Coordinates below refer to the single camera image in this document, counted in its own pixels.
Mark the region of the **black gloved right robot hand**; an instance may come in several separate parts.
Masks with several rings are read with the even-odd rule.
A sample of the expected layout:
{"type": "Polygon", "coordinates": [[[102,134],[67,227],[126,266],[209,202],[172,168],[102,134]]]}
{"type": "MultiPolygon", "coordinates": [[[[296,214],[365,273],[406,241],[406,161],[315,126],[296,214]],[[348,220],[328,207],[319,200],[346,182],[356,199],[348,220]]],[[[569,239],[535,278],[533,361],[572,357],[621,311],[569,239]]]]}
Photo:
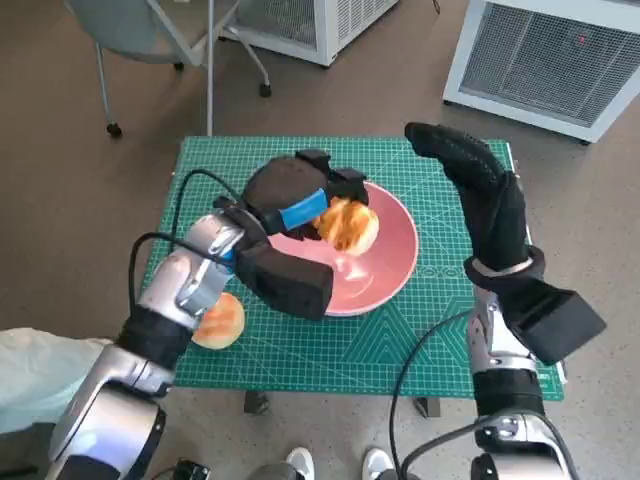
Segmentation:
{"type": "Polygon", "coordinates": [[[455,129],[420,122],[405,125],[416,155],[439,161],[454,184],[473,256],[493,271],[528,259],[525,200],[515,174],[482,141],[455,129]]]}

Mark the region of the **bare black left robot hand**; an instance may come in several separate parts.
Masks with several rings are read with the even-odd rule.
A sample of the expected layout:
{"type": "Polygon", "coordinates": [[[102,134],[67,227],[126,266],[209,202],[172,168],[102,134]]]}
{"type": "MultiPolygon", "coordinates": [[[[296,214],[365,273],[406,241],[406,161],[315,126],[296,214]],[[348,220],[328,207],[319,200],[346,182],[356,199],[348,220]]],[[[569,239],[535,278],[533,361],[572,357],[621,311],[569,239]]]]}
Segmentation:
{"type": "Polygon", "coordinates": [[[312,221],[335,198],[369,203],[366,176],[353,168],[334,169],[321,149],[303,149],[269,160],[245,185],[242,200],[265,232],[295,240],[319,240],[312,221]]]}

